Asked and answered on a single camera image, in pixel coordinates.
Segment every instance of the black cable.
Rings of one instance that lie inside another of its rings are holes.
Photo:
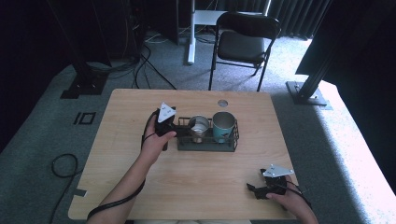
[[[155,133],[151,133],[147,137],[145,137],[146,131],[148,130],[149,122],[151,121],[152,117],[154,117],[155,114],[156,114],[156,112],[151,113],[151,115],[148,118],[148,121],[146,122],[145,130],[143,131],[143,134],[142,134],[142,141],[141,141],[140,147],[143,147],[143,143],[146,141],[146,139],[148,139],[150,136],[155,134]]]
[[[287,183],[290,183],[290,184],[292,184],[292,185],[294,185],[294,187],[296,187],[297,188],[297,190],[299,190],[301,193],[303,193],[303,191],[300,189],[300,187],[298,186],[298,185],[296,185],[296,184],[294,184],[293,182],[291,182],[291,181],[286,181]]]
[[[154,71],[166,82],[168,83],[174,90],[176,90],[177,88],[168,80],[166,79],[166,77],[163,76],[163,74],[161,74],[157,68],[155,68],[155,66],[149,61],[149,57],[151,56],[151,49],[149,47],[147,47],[146,45],[144,45],[144,47],[146,49],[148,49],[148,57],[146,58],[143,54],[140,54],[140,56],[144,59],[144,61],[140,64],[140,66],[136,69],[136,72],[134,73],[134,83],[136,84],[136,87],[138,89],[140,89],[138,83],[137,83],[137,75],[140,72],[140,69],[143,67],[143,65],[145,65],[146,63],[148,63],[150,65],[150,67],[152,69],[154,69]]]
[[[301,192],[299,192],[299,191],[297,191],[297,190],[295,190],[295,189],[291,189],[291,188],[289,188],[289,187],[285,187],[285,186],[282,186],[282,185],[278,185],[278,184],[275,184],[275,186],[280,187],[280,188],[285,189],[285,190],[289,190],[289,191],[291,191],[291,192],[297,194],[298,196],[302,197],[302,198],[304,199],[304,201],[306,202],[306,204],[308,204],[308,206],[312,209],[311,202],[309,202]]]
[[[124,199],[118,200],[114,203],[106,203],[106,204],[100,205],[100,206],[92,209],[91,212],[88,214],[87,221],[88,221],[88,219],[90,219],[93,215],[95,215],[98,212],[102,212],[106,209],[109,209],[109,208],[112,208],[115,206],[119,206],[123,203],[127,203],[127,202],[131,201],[132,198],[136,197],[140,193],[140,191],[142,191],[143,187],[145,187],[145,183],[146,183],[146,179],[143,180],[143,183],[139,186],[139,188],[133,194],[131,194],[130,196],[128,196]]]
[[[145,68],[143,69],[143,73],[145,74],[145,80],[148,83],[148,89],[151,90],[151,86],[149,85],[149,77],[148,74],[146,73],[146,68],[147,66],[145,65]]]
[[[204,44],[215,44],[214,40],[205,39],[205,38],[202,38],[199,36],[196,36],[195,39],[201,43],[204,43]]]
[[[151,66],[152,69],[154,69],[154,71],[155,71],[160,77],[163,78],[163,80],[164,80],[166,83],[168,83],[174,90],[177,90],[177,88],[176,88],[168,79],[166,79],[166,77],[164,77],[163,74],[161,74],[161,73],[157,70],[157,68],[154,67],[154,65],[149,61],[149,59],[146,59],[146,62]]]
[[[73,172],[72,174],[70,174],[70,175],[60,175],[60,174],[56,171],[56,169],[55,169],[55,164],[56,164],[56,162],[57,162],[60,158],[63,158],[63,157],[71,157],[71,158],[73,158],[73,160],[74,160],[74,164],[75,164],[74,172]],[[51,165],[51,170],[52,170],[52,173],[53,173],[53,174],[55,174],[56,176],[58,176],[58,177],[60,177],[60,178],[69,178],[69,177],[71,177],[71,178],[70,178],[69,183],[67,184],[67,186],[64,188],[64,193],[63,193],[62,196],[59,198],[58,202],[56,203],[56,205],[55,205],[55,207],[54,207],[54,209],[53,209],[53,211],[52,211],[52,214],[51,214],[50,220],[49,220],[49,223],[50,223],[50,224],[53,223],[53,219],[54,219],[54,217],[55,217],[56,211],[58,210],[59,204],[61,203],[62,199],[64,198],[64,195],[66,195],[67,191],[69,191],[70,186],[71,186],[71,184],[72,184],[73,181],[74,181],[74,178],[75,178],[77,175],[80,175],[80,174],[82,173],[82,169],[78,171],[78,159],[77,159],[77,157],[76,157],[75,155],[69,154],[69,153],[62,154],[62,155],[56,157],[55,159],[53,159],[52,165]]]
[[[128,63],[124,63],[124,64],[116,66],[116,67],[108,67],[108,68],[100,68],[100,67],[96,67],[94,65],[89,65],[89,67],[94,72],[113,73],[113,72],[123,72],[123,71],[131,70],[135,67],[135,65],[137,63],[138,63],[138,61],[130,61]]]
[[[117,79],[117,78],[121,78],[121,77],[126,77],[126,76],[128,76],[129,74],[131,74],[133,71],[134,71],[134,69],[131,69],[131,71],[126,72],[126,73],[123,74],[123,75],[120,75],[120,76],[118,76],[118,77],[108,77],[107,79],[108,79],[108,80],[112,80],[112,79]]]

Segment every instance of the metal cup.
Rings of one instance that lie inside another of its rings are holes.
[[[195,143],[202,143],[202,138],[205,137],[209,129],[209,120],[201,115],[196,115],[190,118],[189,121],[190,134],[193,137],[192,141]]]
[[[230,112],[220,111],[213,116],[213,137],[218,143],[226,142],[233,137],[236,119]]]

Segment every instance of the teal cup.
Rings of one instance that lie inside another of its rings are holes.
[[[212,122],[213,137],[216,142],[225,143],[227,139],[233,137],[233,128],[236,123],[233,114],[226,111],[217,112],[213,116]]]

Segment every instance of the white table leg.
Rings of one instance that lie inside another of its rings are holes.
[[[189,47],[189,64],[194,64],[195,59],[195,0],[191,0],[191,36]]]

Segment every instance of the chair backrest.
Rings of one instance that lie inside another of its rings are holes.
[[[231,29],[241,35],[263,37],[275,40],[280,33],[277,19],[263,15],[250,15],[238,12],[225,12],[217,20],[219,29]]]

